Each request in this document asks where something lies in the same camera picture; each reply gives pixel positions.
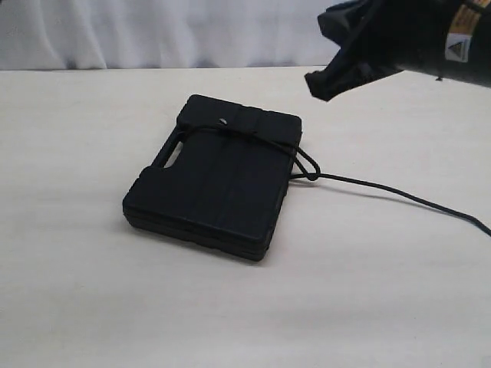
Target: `white table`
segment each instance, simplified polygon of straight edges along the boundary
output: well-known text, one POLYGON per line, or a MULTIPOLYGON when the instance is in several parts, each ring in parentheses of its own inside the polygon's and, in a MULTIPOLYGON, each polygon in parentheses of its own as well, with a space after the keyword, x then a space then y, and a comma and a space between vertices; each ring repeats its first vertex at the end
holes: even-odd
POLYGON ((126 223, 198 93, 297 114, 324 171, 491 224, 491 90, 405 73, 323 103, 310 70, 0 73, 0 366, 491 366, 491 239, 462 220, 295 185, 257 265, 126 223))

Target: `white wall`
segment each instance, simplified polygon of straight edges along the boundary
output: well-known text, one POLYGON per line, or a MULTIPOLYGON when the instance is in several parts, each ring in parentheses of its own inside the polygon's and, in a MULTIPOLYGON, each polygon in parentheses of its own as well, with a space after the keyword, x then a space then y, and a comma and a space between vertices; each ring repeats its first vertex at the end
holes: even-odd
POLYGON ((4 0, 0 69, 323 65, 333 0, 4 0))

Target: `black plastic case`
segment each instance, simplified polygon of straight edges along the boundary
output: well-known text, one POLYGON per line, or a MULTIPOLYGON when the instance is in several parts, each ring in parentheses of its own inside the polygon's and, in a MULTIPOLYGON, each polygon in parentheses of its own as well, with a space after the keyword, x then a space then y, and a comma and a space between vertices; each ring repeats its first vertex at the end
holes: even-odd
POLYGON ((188 129, 221 119, 277 143, 297 146, 302 137, 299 117, 192 95, 158 156, 125 196, 124 215, 135 228, 260 261, 287 192, 290 156, 257 140, 199 130, 164 167, 188 129))

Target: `white backdrop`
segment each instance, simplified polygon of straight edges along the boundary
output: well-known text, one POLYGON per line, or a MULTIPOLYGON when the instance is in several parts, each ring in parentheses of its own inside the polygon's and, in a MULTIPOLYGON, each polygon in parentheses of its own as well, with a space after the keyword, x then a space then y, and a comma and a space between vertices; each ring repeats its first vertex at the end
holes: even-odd
POLYGON ((0 69, 323 65, 333 0, 4 0, 0 69))

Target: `yellow warning sticker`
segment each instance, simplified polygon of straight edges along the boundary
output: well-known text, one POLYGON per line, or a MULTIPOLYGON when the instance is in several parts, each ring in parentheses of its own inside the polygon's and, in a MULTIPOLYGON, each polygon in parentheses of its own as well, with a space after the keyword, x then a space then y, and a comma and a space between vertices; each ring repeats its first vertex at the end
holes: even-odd
MULTIPOLYGON (((491 0, 472 0, 472 2, 481 8, 486 8, 491 0)), ((453 17, 445 44, 445 58, 448 61, 460 63, 469 61, 470 42, 481 16, 466 5, 459 8, 453 17)))

